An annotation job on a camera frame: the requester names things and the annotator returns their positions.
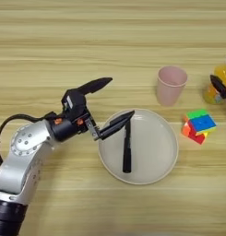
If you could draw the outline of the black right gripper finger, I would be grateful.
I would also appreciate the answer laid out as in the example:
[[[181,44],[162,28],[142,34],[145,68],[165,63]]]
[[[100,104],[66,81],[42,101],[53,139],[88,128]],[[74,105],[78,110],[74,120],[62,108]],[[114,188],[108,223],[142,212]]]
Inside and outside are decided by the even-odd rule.
[[[220,94],[220,96],[223,99],[226,99],[226,86],[222,83],[219,77],[211,75],[210,76],[210,81],[212,86],[217,90]]]

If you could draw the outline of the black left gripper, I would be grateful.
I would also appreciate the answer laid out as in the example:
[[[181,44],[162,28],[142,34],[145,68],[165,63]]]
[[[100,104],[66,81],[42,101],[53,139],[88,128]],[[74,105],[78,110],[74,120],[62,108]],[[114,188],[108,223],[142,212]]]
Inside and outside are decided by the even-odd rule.
[[[111,77],[98,78],[78,87],[77,90],[81,94],[87,95],[103,89],[112,80]],[[46,114],[44,118],[49,122],[54,133],[54,138],[58,142],[65,142],[75,135],[80,135],[86,132],[90,132],[95,140],[104,140],[120,131],[130,121],[134,114],[134,111],[121,114],[110,121],[110,124],[101,130],[96,125],[89,111],[84,111],[77,117],[71,117],[69,114],[64,112],[60,114],[50,112]]]

